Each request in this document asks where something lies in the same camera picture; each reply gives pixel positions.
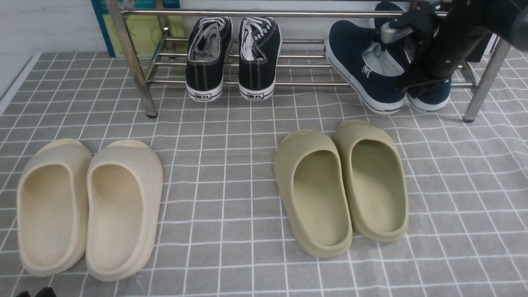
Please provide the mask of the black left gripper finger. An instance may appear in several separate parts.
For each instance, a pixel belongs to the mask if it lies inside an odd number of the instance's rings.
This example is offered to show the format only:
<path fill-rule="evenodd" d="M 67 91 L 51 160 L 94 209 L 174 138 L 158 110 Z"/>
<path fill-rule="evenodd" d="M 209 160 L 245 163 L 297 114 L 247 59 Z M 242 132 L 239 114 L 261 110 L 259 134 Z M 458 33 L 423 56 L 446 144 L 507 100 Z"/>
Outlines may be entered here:
<path fill-rule="evenodd" d="M 23 291 L 16 295 L 16 297 L 31 297 L 30 293 L 28 291 Z"/>

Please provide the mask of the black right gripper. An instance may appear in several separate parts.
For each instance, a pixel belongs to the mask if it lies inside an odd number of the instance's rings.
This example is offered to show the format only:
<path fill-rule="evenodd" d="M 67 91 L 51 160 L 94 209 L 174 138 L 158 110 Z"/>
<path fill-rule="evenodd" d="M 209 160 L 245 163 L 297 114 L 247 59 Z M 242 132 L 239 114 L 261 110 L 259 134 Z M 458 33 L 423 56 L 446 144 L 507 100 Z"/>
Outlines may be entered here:
<path fill-rule="evenodd" d="M 415 55 L 395 87 L 417 97 L 447 81 L 487 33 L 481 20 L 486 2 L 453 2 L 440 17 L 439 2 L 422 2 L 385 23 L 381 40 L 394 43 L 406 36 L 415 39 Z"/>

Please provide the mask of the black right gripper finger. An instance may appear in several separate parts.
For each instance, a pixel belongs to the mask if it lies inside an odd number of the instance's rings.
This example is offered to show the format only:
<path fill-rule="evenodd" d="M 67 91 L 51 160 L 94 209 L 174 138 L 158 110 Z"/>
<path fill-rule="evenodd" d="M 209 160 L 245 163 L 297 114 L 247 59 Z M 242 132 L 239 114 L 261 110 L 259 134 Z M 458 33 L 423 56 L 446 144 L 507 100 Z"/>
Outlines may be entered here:
<path fill-rule="evenodd" d="M 35 297 L 56 297 L 56 294 L 52 287 L 45 287 Z"/>

